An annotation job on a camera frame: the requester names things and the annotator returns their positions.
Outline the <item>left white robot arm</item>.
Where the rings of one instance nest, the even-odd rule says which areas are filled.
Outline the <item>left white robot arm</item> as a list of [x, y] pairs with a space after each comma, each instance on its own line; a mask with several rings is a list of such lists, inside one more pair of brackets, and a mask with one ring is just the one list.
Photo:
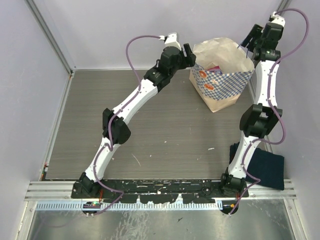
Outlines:
[[170, 82], [175, 73], [193, 67], [196, 56], [188, 43], [183, 48], [167, 45], [155, 66], [150, 68], [139, 82], [138, 87], [118, 106], [106, 108], [102, 113], [102, 139], [89, 165], [73, 185], [74, 193], [85, 194], [88, 198], [99, 195], [105, 170], [116, 150], [131, 136], [129, 122], [138, 110], [157, 95]]

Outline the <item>aluminium front rail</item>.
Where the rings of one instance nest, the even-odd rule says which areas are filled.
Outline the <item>aluminium front rail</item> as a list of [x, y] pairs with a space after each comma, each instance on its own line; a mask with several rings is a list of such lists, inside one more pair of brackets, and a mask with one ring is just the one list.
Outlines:
[[108, 189], [100, 185], [92, 193], [86, 192], [79, 181], [32, 181], [25, 199], [70, 200], [70, 199], [109, 199], [113, 200], [124, 193], [125, 197], [133, 195], [136, 199], [142, 195], [172, 195], [174, 200], [185, 195], [196, 198], [235, 200], [241, 196], [235, 190], [220, 190], [217, 179], [109, 179], [104, 182]]

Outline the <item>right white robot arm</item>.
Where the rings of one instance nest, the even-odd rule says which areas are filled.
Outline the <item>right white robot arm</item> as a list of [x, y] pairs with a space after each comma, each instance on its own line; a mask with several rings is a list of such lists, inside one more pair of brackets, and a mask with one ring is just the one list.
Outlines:
[[283, 35], [285, 20], [270, 20], [264, 27], [255, 24], [240, 46], [253, 54], [256, 93], [253, 104], [240, 119], [241, 138], [235, 155], [221, 175], [219, 191], [225, 197], [240, 196], [255, 149], [269, 135], [282, 116], [276, 100], [276, 77], [281, 52], [276, 49]]

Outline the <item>checkered paper bag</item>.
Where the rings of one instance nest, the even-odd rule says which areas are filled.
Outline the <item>checkered paper bag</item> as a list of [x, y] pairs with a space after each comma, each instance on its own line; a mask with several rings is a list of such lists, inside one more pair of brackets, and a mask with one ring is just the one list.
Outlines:
[[[230, 38], [218, 37], [195, 44], [195, 65], [189, 80], [211, 112], [235, 104], [255, 70], [244, 50]], [[222, 73], [208, 69], [219, 66]]]

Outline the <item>aluminium corner post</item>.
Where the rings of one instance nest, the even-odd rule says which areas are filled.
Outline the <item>aluminium corner post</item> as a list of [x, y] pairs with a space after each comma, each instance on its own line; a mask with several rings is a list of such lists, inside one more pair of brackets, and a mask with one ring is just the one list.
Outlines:
[[61, 48], [62, 43], [59, 43], [57, 41], [56, 37], [58, 35], [53, 33], [53, 27], [49, 25], [49, 22], [45, 19], [44, 15], [41, 13], [40, 8], [34, 0], [25, 0], [24, 2], [33, 14], [36, 22], [40, 26], [49, 44], [55, 51], [62, 65], [64, 66], [65, 70], [68, 72], [69, 75], [72, 75], [75, 72], [75, 66], [73, 66], [72, 64], [72, 59], [67, 55], [67, 50], [63, 50]]
[[276, 11], [282, 11], [284, 9], [286, 9], [290, 3], [292, 2], [292, 0], [280, 0], [278, 7], [276, 8]]

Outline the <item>left aluminium corner post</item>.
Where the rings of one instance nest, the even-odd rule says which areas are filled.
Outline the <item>left aluminium corner post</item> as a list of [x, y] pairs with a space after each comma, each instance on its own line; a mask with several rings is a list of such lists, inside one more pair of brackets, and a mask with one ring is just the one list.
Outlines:
[[63, 50], [61, 48], [62, 43], [59, 43], [57, 41], [56, 37], [58, 35], [53, 33], [53, 27], [49, 25], [49, 22], [45, 19], [44, 15], [41, 13], [40, 8], [34, 0], [25, 0], [24, 2], [33, 14], [36, 22], [40, 26], [49, 44], [55, 51], [62, 65], [64, 66], [65, 70], [68, 72], [69, 75], [72, 75], [75, 72], [75, 66], [73, 66], [72, 64], [72, 59], [67, 55], [67, 50]]

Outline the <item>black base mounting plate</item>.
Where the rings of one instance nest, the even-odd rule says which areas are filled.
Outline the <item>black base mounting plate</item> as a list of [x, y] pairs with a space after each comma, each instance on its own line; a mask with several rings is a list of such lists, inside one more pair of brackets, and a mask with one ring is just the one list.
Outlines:
[[102, 199], [111, 203], [123, 192], [121, 203], [133, 204], [140, 201], [143, 204], [174, 203], [182, 197], [184, 204], [214, 203], [216, 198], [236, 198], [241, 195], [238, 189], [221, 186], [220, 180], [214, 179], [108, 179], [93, 183], [86, 191], [81, 180], [72, 186], [72, 199]]

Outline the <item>dark blue folded cloth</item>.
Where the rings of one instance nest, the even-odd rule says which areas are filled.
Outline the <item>dark blue folded cloth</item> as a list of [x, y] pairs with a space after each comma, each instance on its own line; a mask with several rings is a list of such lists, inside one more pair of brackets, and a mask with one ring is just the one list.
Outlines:
[[255, 178], [260, 179], [257, 185], [283, 191], [285, 158], [260, 148], [256, 148], [247, 171]]

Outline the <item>purple candy snack packet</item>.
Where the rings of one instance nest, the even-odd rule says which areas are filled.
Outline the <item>purple candy snack packet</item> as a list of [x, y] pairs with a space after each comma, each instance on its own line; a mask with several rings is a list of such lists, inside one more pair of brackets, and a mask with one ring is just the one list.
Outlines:
[[207, 71], [213, 72], [213, 73], [218, 73], [218, 74], [222, 73], [222, 71], [221, 71], [219, 66], [215, 66], [215, 67], [209, 68]]

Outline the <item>right aluminium corner post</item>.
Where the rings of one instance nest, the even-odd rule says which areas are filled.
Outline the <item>right aluminium corner post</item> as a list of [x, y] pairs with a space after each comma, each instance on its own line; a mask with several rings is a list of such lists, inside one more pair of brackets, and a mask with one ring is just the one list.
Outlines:
[[292, 2], [292, 0], [280, 0], [278, 7], [276, 8], [276, 11], [282, 11], [284, 9], [286, 9], [290, 3]]

